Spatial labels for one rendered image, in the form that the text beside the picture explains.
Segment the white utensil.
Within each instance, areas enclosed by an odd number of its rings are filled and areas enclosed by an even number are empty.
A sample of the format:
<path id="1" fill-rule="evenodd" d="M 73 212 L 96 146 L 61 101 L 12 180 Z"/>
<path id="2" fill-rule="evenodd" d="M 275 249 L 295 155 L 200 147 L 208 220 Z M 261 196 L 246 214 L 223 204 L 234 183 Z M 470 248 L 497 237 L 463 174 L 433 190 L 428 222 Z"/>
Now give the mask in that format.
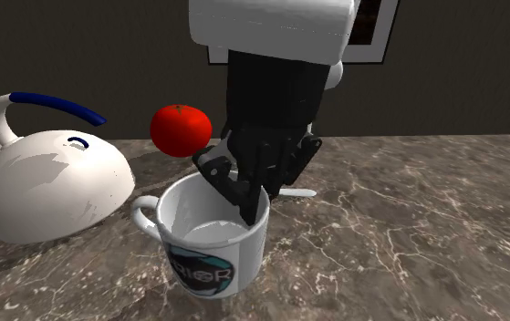
<path id="1" fill-rule="evenodd" d="M 280 195 L 283 196 L 292 196 L 292 197 L 314 197 L 317 195 L 317 192 L 310 189 L 301 189 L 301 188 L 282 188 L 279 191 Z"/>

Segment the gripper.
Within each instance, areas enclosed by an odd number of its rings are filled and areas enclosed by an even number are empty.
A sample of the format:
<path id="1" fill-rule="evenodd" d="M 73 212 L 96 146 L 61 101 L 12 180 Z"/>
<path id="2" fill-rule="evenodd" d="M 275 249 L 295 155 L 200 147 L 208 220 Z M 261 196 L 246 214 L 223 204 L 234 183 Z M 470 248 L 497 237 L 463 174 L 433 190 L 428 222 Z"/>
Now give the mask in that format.
<path id="1" fill-rule="evenodd" d="M 248 226 L 255 224 L 262 185 L 274 200 L 283 185 L 295 183 L 321 147 L 321 138 L 306 132 L 317 115 L 329 70 L 329 65 L 228 52 L 228 146 L 203 148 L 192 161 L 211 186 L 239 207 Z M 232 160 L 238 167 L 235 179 L 230 176 Z"/>

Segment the white mug with round print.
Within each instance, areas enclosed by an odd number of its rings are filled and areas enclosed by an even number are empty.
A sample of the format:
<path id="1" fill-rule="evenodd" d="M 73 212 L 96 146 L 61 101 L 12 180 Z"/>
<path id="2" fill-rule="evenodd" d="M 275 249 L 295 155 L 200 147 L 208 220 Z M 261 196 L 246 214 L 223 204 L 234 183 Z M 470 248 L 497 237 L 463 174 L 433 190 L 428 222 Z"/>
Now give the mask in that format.
<path id="1" fill-rule="evenodd" d="M 172 184 L 160 198 L 137 198 L 131 217 L 139 229 L 161 242 L 187 292 L 219 299 L 241 292 L 256 278 L 269 208 L 266 191 L 260 191 L 255 223 L 249 226 L 239 208 L 196 172 Z"/>

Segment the white framed wall picture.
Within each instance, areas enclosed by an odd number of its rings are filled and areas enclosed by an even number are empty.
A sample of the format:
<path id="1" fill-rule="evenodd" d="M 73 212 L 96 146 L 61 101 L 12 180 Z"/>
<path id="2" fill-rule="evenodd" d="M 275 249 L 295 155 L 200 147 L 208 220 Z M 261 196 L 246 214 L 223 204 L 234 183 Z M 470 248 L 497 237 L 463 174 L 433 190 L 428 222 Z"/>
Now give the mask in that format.
<path id="1" fill-rule="evenodd" d="M 348 45 L 344 51 L 344 64 L 382 63 L 390 39 L 394 17 L 400 0 L 381 0 L 376 26 L 369 45 Z"/>

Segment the red tomato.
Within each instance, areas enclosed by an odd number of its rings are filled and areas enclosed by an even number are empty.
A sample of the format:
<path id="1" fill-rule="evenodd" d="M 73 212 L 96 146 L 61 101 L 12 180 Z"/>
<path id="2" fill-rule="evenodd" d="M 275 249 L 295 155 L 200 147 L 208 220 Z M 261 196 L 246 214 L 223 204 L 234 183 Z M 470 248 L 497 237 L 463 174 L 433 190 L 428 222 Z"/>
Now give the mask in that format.
<path id="1" fill-rule="evenodd" d="M 172 157 L 185 158 L 204 148 L 213 132 L 209 118 L 187 105 L 169 105 L 151 119 L 150 136 L 154 145 Z"/>

